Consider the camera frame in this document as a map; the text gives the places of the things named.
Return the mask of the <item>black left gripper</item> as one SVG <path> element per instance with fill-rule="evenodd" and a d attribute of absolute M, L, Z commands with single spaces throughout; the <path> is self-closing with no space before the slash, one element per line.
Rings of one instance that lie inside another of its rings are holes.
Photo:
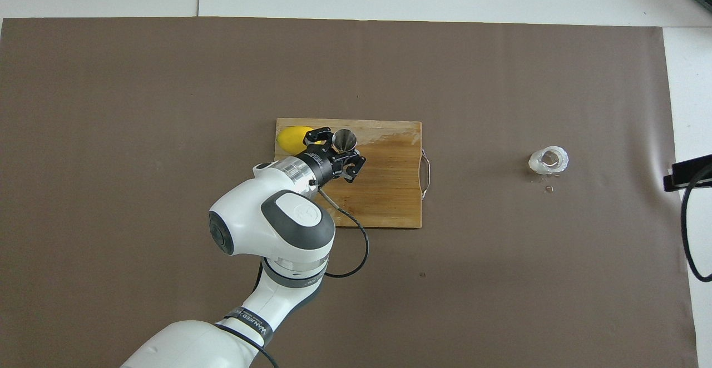
<path fill-rule="evenodd" d="M 310 168 L 315 177 L 310 181 L 316 186 L 324 186 L 336 178 L 353 183 L 367 161 L 359 153 L 337 152 L 331 147 L 333 138 L 330 127 L 312 129 L 303 137 L 306 149 L 297 154 L 297 159 Z"/>

